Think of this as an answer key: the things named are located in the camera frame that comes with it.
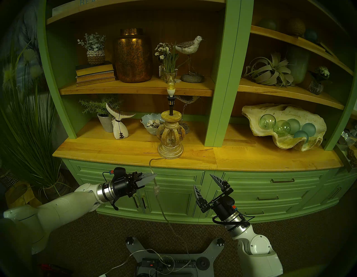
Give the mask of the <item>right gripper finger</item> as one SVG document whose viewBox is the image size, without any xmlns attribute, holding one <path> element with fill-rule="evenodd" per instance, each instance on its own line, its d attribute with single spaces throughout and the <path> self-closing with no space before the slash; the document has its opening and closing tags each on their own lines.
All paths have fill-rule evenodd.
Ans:
<svg viewBox="0 0 357 277">
<path fill-rule="evenodd" d="M 233 188 L 228 184 L 227 181 L 222 180 L 221 178 L 215 176 L 215 175 L 210 175 L 212 179 L 215 181 L 215 183 L 220 187 L 222 193 L 220 195 L 217 195 L 216 197 L 221 197 L 223 195 L 230 195 L 231 193 L 234 192 Z"/>
<path fill-rule="evenodd" d="M 194 185 L 194 195 L 195 195 L 196 203 L 200 208 L 201 212 L 206 213 L 209 210 L 209 204 L 206 201 L 206 199 L 203 198 L 203 196 L 200 193 L 200 190 L 195 185 Z"/>
</svg>

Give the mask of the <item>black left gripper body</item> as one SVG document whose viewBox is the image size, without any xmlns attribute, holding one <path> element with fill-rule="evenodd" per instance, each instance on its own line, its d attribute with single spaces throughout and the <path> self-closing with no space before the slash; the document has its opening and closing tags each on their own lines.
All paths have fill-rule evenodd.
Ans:
<svg viewBox="0 0 357 277">
<path fill-rule="evenodd" d="M 140 180 L 139 173 L 114 174 L 111 181 L 112 190 L 115 197 L 132 197 L 138 190 L 137 182 Z"/>
</svg>

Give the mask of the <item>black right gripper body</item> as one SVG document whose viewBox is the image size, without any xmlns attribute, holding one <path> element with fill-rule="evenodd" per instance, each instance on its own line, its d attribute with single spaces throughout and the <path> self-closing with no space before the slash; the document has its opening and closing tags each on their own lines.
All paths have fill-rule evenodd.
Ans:
<svg viewBox="0 0 357 277">
<path fill-rule="evenodd" d="M 235 200 L 232 197 L 228 195 L 217 197 L 208 204 L 209 208 L 216 213 L 216 216 L 212 219 L 214 223 L 238 223 Z"/>
</svg>

